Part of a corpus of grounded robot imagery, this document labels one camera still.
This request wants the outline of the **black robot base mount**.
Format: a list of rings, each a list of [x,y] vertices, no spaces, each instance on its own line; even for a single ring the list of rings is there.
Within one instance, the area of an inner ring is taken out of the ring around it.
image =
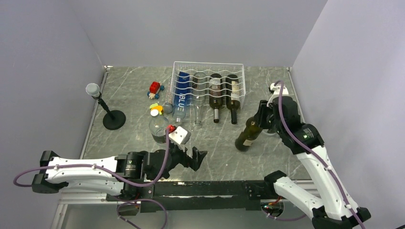
[[[121,195],[106,196],[107,202],[128,202],[119,212],[125,216],[173,210],[245,209],[280,213],[282,198],[268,190],[263,180],[161,181],[150,187],[124,185]]]

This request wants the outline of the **red toy block car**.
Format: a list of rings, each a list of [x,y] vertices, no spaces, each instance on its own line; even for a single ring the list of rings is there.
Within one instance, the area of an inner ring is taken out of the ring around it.
[[[153,81],[149,87],[147,96],[149,99],[159,99],[160,92],[164,91],[164,85],[161,85],[159,82]]]

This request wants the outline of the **clear glass wine bottle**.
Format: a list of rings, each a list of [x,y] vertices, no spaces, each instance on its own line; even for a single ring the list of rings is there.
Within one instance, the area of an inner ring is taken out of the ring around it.
[[[206,77],[205,73],[197,72],[192,78],[192,102],[194,107],[194,123],[196,125],[202,125],[202,107],[205,101]]]

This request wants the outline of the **dark green wine bottle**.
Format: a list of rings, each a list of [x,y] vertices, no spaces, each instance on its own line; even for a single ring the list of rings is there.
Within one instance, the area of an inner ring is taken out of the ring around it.
[[[226,107],[231,112],[231,123],[235,125],[237,124],[237,110],[241,106],[241,88],[237,75],[230,74],[225,78],[225,88]]]
[[[223,81],[222,76],[214,73],[209,80],[209,105],[213,109],[213,122],[219,123],[219,109],[223,105],[222,98]]]

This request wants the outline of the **clear round glass bottle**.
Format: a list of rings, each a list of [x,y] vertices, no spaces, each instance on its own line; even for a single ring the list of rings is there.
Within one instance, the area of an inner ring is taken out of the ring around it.
[[[169,120],[162,116],[157,109],[152,109],[150,115],[149,130],[154,141],[158,144],[165,144],[166,128],[169,125]]]

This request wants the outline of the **blue square water bottle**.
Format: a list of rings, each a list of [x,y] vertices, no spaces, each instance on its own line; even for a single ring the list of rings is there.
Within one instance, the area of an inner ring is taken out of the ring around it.
[[[174,88],[174,112],[175,122],[181,123],[186,116],[187,102],[190,98],[190,75],[179,72]]]

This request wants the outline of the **colourful toy block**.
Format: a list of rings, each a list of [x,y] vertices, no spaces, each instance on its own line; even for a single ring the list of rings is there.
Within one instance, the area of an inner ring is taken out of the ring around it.
[[[150,109],[150,114],[152,116],[156,116],[157,114],[159,114],[159,115],[163,114],[163,106],[159,105],[158,103],[151,104],[149,106],[149,109]]]

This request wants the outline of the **grey microphone on stand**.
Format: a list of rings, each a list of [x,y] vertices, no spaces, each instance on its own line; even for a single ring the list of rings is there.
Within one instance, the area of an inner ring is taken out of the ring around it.
[[[126,122],[125,114],[120,110],[110,110],[106,102],[102,99],[101,89],[96,83],[89,83],[85,91],[88,95],[97,100],[97,103],[105,110],[103,126],[108,130],[118,130]]]

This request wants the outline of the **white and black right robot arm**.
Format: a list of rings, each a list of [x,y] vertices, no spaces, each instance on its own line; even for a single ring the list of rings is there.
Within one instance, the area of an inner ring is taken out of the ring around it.
[[[315,126],[301,121],[298,104],[289,96],[270,102],[261,100],[254,117],[259,127],[275,130],[305,167],[320,197],[301,188],[279,170],[264,177],[264,194],[289,200],[311,219],[316,229],[364,228],[371,213],[347,192],[331,164],[320,133]]]

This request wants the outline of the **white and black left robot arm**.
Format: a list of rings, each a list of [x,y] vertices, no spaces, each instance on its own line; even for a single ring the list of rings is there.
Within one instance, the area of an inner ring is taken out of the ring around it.
[[[32,190],[40,194],[58,193],[63,189],[88,190],[121,196],[132,200],[139,187],[150,187],[153,181],[168,179],[177,165],[197,171],[207,151],[181,149],[170,143],[168,151],[129,152],[99,159],[68,159],[54,151],[44,151],[41,169],[32,181]]]

